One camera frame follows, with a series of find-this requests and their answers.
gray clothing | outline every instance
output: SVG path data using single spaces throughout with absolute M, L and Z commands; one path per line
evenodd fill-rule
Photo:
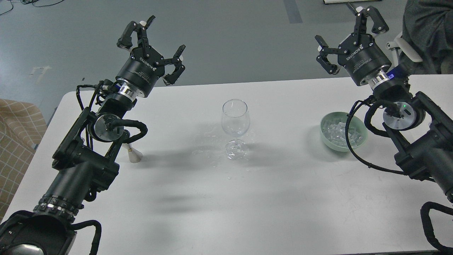
M 403 39 L 423 59 L 413 63 L 402 56 L 411 74 L 453 74 L 453 0 L 408 0 Z

checkered cloth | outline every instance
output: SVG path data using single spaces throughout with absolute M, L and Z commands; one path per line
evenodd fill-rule
M 34 104 L 0 99 L 0 220 L 46 129 L 43 115 Z

wine glass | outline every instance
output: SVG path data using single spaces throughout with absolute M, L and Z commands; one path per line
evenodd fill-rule
M 222 128 L 225 133 L 234 136 L 225 146 L 226 156 L 229 159 L 242 158 L 248 153 L 243 140 L 236 137 L 243 136 L 250 126 L 250 116 L 247 104 L 240 99 L 231 99 L 223 104 Z

tabletop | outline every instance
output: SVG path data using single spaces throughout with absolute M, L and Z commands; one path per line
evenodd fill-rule
M 423 91 L 453 116 L 453 75 L 411 76 L 411 92 Z M 350 78 L 154 88 L 138 98 L 125 118 L 148 126 L 133 144 L 144 155 L 128 161 L 93 202 L 84 202 L 75 223 L 102 223 L 104 254 L 359 254 L 433 250 L 419 211 L 427 201 L 450 206 L 437 184 L 369 169 L 349 152 L 320 140 L 327 113 L 349 112 L 371 94 Z M 85 102 L 91 92 L 82 92 Z M 251 126 L 242 137 L 250 152 L 230 160 L 232 139 L 222 130 L 225 101 L 239 98 Z M 366 110 L 357 116 L 363 120 Z M 62 99 L 5 215 L 38 203 L 57 174 L 52 154 L 80 113 L 75 93 Z M 404 132 L 411 142 L 425 134 L 430 118 Z M 382 128 L 382 115 L 373 124 Z M 97 152 L 108 144 L 95 143 Z M 399 170 L 388 138 L 369 133 L 357 149 L 364 159 Z M 448 239 L 453 223 L 431 213 L 436 237 Z M 93 228 L 78 231 L 70 254 L 88 254 Z

black cable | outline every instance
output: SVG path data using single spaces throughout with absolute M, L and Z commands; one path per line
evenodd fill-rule
M 76 98 L 77 98 L 77 101 L 79 102 L 79 106 L 80 106 L 80 109 L 83 110 L 83 103 L 82 103 L 82 99 L 80 98 L 80 88 L 94 88 L 96 89 L 95 86 L 93 85 L 77 85 L 76 87 Z
M 10 11 L 12 11 L 12 10 L 14 9 L 13 2 L 10 1 L 10 4 L 11 4 L 11 9 L 9 9 L 9 10 L 7 10 L 6 12 L 0 14 L 0 16 L 3 15 L 3 14 L 5 14 L 5 13 L 8 13 L 8 12 L 10 12 Z
M 383 172 L 391 172 L 391 173 L 395 173 L 395 174 L 401 174 L 401 175 L 407 175 L 405 172 L 402 172 L 402 171 L 395 171 L 395 170 L 391 170 L 391 169 L 387 169 L 387 168 L 384 168 L 384 167 L 380 167 L 380 166 L 377 166 L 377 165 L 374 165 L 374 164 L 371 164 L 369 163 L 368 161 L 362 159 L 361 157 L 359 157 L 353 150 L 352 146 L 351 146 L 351 143 L 349 142 L 349 135 L 348 135 L 348 131 L 349 131 L 349 124 L 351 123 L 351 120 L 352 120 L 352 117 L 354 116 L 354 114 L 357 112 L 357 110 L 364 104 L 366 105 L 369 105 L 369 103 L 371 102 L 371 100 L 374 99 L 372 98 L 371 96 L 367 99 L 365 99 L 364 101 L 356 101 L 354 103 L 354 105 L 352 106 L 351 108 L 351 111 L 349 112 L 349 114 L 347 115 L 347 120 L 346 120 L 346 126 L 345 126 L 345 137 L 346 137 L 346 144 L 347 144 L 347 147 L 349 148 L 349 151 L 351 151 L 351 153 L 354 155 L 354 157 L 362 162 L 363 164 L 367 165 L 368 168 L 373 168 L 373 169 L 376 169 L 376 170 L 379 170 L 379 171 L 383 171 Z
M 434 235 L 433 224 L 431 222 L 431 218 L 429 217 L 429 210 L 431 209 L 443 212 L 448 215 L 453 215 L 453 209 L 434 202 L 426 202 L 420 209 L 420 216 L 422 218 L 423 231 L 426 236 L 426 240 L 428 240 L 428 242 L 434 248 L 438 249 L 443 254 L 452 255 L 453 248 L 440 244 L 439 240 L 437 240 L 436 236 Z
M 383 137 L 389 137 L 388 134 L 385 132 L 385 131 L 381 131 L 381 130 L 378 130 L 377 128 L 373 127 L 371 125 L 371 117 L 374 115 L 374 113 L 376 112 L 376 110 L 380 107 L 380 106 L 385 106 L 385 107 L 394 107 L 395 104 L 390 102 L 390 101 L 382 101 L 382 100 L 377 100 L 373 103 L 371 103 L 372 101 L 374 101 L 374 97 L 373 96 L 370 96 L 369 98 L 365 99 L 364 101 L 357 101 L 354 103 L 351 111 L 349 112 L 348 114 L 348 119 L 346 120 L 346 126 L 345 126 L 345 133 L 348 134 L 348 129 L 349 129 L 349 124 L 352 120 L 352 117 L 354 116 L 354 114 L 357 112 L 357 110 L 362 106 L 362 105 L 367 105 L 370 107 L 370 109 L 368 110 L 368 112 L 366 113 L 366 116 L 365 116 L 365 126 L 370 130 L 370 128 L 373 128 L 375 131 L 373 132 L 374 134 L 376 135 L 379 135 L 379 136 L 383 136 Z M 380 167 L 380 166 L 376 166 L 374 164 L 371 164 L 367 161 L 365 161 L 364 159 L 360 158 L 353 150 L 350 142 L 349 142 L 349 136 L 346 135 L 346 144 L 348 145 L 348 148 L 349 148 L 349 151 L 351 151 L 351 153 L 354 155 L 354 157 L 356 157 L 357 160 L 359 160 L 360 162 L 362 162 L 363 164 L 367 165 L 368 168 L 373 168 L 373 169 L 377 169 L 379 171 L 383 171 L 383 172 L 392 172 L 392 173 L 396 173 L 396 174 L 401 174 L 401 175 L 407 175 L 405 174 L 404 172 L 402 171 L 396 171 L 396 170 L 390 170 L 390 169 L 387 169 L 387 168 L 384 168 L 384 167 Z M 427 181 L 432 181 L 432 182 L 436 182 L 433 178 L 431 177 L 428 177 L 424 180 L 427 180 Z
M 51 4 L 51 5 L 40 5 L 40 6 L 36 6 L 36 5 L 34 5 L 34 4 L 35 4 L 35 2 L 37 2 L 37 1 L 34 1 L 34 2 L 32 2 L 31 4 L 32 4 L 34 7 L 46 7 L 46 6 L 52 6 L 52 5 L 59 4 L 59 3 L 63 2 L 63 1 L 64 1 L 64 0 L 61 0 L 61 1 L 59 1 L 58 3 Z
M 79 230 L 79 229 L 82 229 L 82 228 L 85 228 L 88 226 L 94 226 L 96 229 L 94 232 L 93 242 L 91 242 L 91 250 L 90 250 L 90 255 L 96 255 L 97 250 L 99 249 L 99 243 L 101 241 L 101 232 L 102 232 L 101 224 L 96 220 L 90 220 L 90 221 L 84 221 L 81 223 L 70 225 L 72 230 Z
M 133 128 L 138 128 L 140 130 L 140 133 L 126 139 L 123 141 L 123 143 L 133 143 L 137 141 L 138 139 L 141 139 L 146 135 L 148 132 L 148 128 L 146 127 L 146 124 L 143 122 L 137 121 L 137 120 L 130 120 L 130 119 L 115 119 L 111 122 L 111 127 L 133 127 Z

